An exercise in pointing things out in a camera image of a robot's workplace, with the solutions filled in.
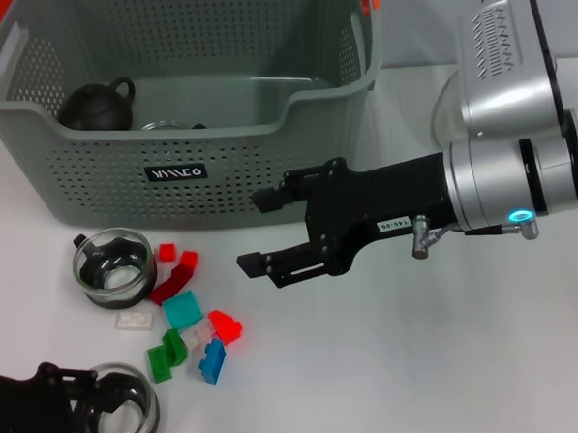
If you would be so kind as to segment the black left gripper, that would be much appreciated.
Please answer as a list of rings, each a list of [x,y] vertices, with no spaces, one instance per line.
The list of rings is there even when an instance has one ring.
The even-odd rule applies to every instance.
[[[127,401],[132,384],[97,377],[92,369],[64,369],[47,362],[27,380],[0,375],[0,433],[71,433],[72,400],[74,418],[89,409],[113,413]]]

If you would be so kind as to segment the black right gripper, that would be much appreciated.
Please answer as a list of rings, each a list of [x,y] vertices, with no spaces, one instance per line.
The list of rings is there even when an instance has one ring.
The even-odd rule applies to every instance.
[[[252,194],[261,213],[305,201],[310,241],[238,256],[237,264],[250,279],[268,277],[283,288],[322,275],[340,276],[368,244],[412,233],[410,227],[383,230],[383,221],[423,215],[431,229],[457,221],[440,152],[377,170],[356,172],[342,160],[323,170],[324,166],[288,170],[277,188]]]

